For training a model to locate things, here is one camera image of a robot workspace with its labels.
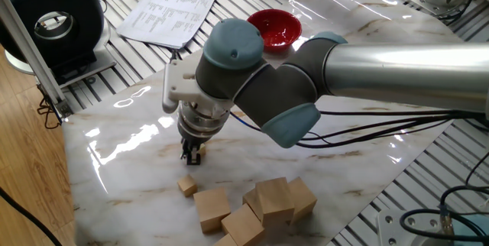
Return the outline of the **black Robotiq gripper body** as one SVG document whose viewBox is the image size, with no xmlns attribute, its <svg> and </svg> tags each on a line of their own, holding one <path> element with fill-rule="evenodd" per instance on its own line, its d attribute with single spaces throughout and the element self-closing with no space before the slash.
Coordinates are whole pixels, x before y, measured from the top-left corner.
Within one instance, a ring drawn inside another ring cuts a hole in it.
<svg viewBox="0 0 489 246">
<path fill-rule="evenodd" d="M 181 139 L 182 148 L 184 151 L 199 150 L 201 145 L 206 142 L 206 138 L 199 138 L 191 134 L 183 134 Z"/>
</svg>

